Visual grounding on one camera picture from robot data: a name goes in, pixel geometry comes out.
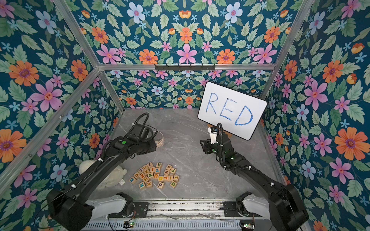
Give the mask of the wooden block green D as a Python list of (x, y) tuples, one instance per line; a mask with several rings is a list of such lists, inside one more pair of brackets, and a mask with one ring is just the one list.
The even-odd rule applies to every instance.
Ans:
[(175, 188), (177, 185), (178, 185), (178, 182), (175, 182), (175, 181), (172, 181), (172, 182), (170, 183), (170, 186), (171, 186), (172, 188)]

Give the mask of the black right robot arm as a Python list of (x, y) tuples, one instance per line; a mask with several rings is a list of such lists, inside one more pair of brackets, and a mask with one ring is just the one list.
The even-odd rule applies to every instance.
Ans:
[(257, 169), (232, 147), (222, 124), (208, 128), (210, 138), (199, 143), (205, 154), (215, 154), (221, 167), (250, 183), (262, 197), (245, 192), (236, 200), (240, 215), (257, 214), (271, 221), (277, 231), (296, 231), (309, 220), (298, 190), (291, 184), (284, 185)]

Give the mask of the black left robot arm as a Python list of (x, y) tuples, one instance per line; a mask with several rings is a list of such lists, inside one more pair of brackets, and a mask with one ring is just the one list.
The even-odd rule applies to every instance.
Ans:
[(119, 213), (130, 217), (133, 214), (134, 200), (125, 193), (96, 201), (89, 197), (125, 160), (156, 151), (155, 137), (158, 130), (147, 125), (148, 118), (148, 112), (140, 115), (126, 135), (104, 145), (100, 158), (77, 180), (61, 191), (52, 190), (48, 193), (47, 206), (53, 220), (68, 231), (80, 231), (95, 218)]

